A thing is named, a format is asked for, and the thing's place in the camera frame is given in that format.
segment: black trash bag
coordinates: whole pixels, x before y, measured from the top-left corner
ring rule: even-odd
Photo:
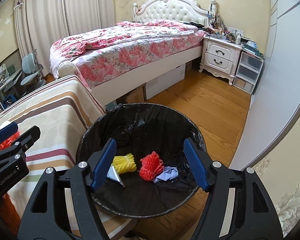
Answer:
[[[86,131],[76,161],[88,160],[109,138],[114,138],[116,155],[132,153],[137,171],[120,175],[125,187],[107,178],[92,194],[94,202],[122,217],[158,217],[182,206],[198,190],[183,153],[183,143],[188,137],[200,150],[206,151],[198,127],[176,110],[148,103],[118,105]],[[164,166],[178,168],[178,178],[156,184],[141,179],[140,159],[153,151],[163,160]]]

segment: beige curtain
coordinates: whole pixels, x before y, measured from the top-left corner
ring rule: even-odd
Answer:
[[[101,28],[98,0],[61,0],[70,35]]]
[[[26,13],[32,45],[37,49],[42,74],[50,73],[51,45],[69,36],[60,0],[26,0]]]
[[[18,40],[18,47],[21,58],[31,53],[34,49],[31,43],[27,14],[26,14],[26,0],[15,0],[15,6],[23,3],[21,6],[14,10],[14,22]]]
[[[115,25],[114,0],[99,0],[101,27],[107,28]]]

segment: tufted headboard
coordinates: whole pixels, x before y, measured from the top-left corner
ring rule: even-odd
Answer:
[[[136,3],[134,6],[134,21],[149,22],[153,20],[165,19],[177,22],[196,22],[209,26],[208,14],[216,15],[216,0],[210,0],[208,10],[203,10],[194,0],[149,0],[141,6],[138,11]]]

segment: white bottle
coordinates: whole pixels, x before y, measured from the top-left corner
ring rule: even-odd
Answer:
[[[241,36],[240,36],[240,34],[237,36],[237,40],[236,40],[236,44],[240,44],[240,42],[241,42]]]

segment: floral bedding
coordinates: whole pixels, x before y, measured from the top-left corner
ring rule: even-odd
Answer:
[[[189,49],[205,34],[192,25],[168,20],[120,22],[56,41],[50,49],[51,71],[58,78],[59,65],[72,61],[79,78],[92,89],[134,68]]]

